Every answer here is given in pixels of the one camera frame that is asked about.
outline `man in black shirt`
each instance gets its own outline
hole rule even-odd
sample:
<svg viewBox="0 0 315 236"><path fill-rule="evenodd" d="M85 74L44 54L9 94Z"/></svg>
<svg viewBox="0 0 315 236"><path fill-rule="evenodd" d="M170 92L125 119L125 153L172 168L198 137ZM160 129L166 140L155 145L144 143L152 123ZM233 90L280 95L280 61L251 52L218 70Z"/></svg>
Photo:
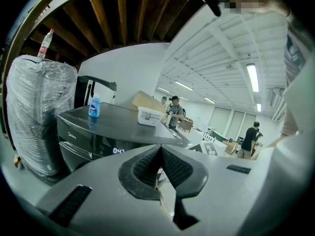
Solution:
<svg viewBox="0 0 315 236"><path fill-rule="evenodd" d="M254 122L254 127L249 128L246 131L245 139L242 143L241 149L238 151L237 158L250 159L252 149L256 142L257 129L259 128L259 122Z"/></svg>

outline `blue spray bottle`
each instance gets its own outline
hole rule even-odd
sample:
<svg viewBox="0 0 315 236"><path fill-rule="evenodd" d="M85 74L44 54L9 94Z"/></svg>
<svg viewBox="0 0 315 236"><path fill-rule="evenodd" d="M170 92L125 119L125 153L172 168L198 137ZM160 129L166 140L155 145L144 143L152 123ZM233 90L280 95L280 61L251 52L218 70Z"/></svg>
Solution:
<svg viewBox="0 0 315 236"><path fill-rule="evenodd" d="M100 99L97 93L93 95L92 103L89 108L89 116L99 117Z"/></svg>

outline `midea logo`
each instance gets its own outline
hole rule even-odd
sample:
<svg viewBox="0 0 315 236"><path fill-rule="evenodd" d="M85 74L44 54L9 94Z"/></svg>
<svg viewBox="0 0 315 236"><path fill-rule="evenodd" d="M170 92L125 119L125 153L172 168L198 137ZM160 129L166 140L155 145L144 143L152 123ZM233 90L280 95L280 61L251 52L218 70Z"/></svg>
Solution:
<svg viewBox="0 0 315 236"><path fill-rule="evenodd" d="M74 139L77 139L74 135L72 135L70 132L68 132L68 136L74 138Z"/></svg>

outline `plastic-wrapped object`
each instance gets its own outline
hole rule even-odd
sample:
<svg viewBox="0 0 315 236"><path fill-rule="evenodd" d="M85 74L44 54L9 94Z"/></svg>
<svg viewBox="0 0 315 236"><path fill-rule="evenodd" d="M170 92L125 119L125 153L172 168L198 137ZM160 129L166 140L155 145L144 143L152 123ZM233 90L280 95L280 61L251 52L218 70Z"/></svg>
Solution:
<svg viewBox="0 0 315 236"><path fill-rule="evenodd" d="M7 77L7 112L12 139L23 163L40 176L62 165L57 115L74 107L77 71L57 61L23 55Z"/></svg>

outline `ceiling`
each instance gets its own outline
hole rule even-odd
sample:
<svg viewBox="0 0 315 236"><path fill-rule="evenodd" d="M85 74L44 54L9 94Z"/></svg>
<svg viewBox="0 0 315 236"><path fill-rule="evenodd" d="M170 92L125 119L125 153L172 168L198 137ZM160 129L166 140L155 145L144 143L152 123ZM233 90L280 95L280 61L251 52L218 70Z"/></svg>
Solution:
<svg viewBox="0 0 315 236"><path fill-rule="evenodd" d="M49 29L46 58L76 65L124 46L170 42L203 0L53 0L38 17L22 54L37 56Z"/></svg>
<svg viewBox="0 0 315 236"><path fill-rule="evenodd" d="M286 20L277 13L224 11L216 18L204 5L172 41L157 87L190 101L211 104L208 97L216 106L251 113L261 103L261 113L272 117L271 90L286 85L285 42ZM248 63L256 65L258 93L252 91Z"/></svg>

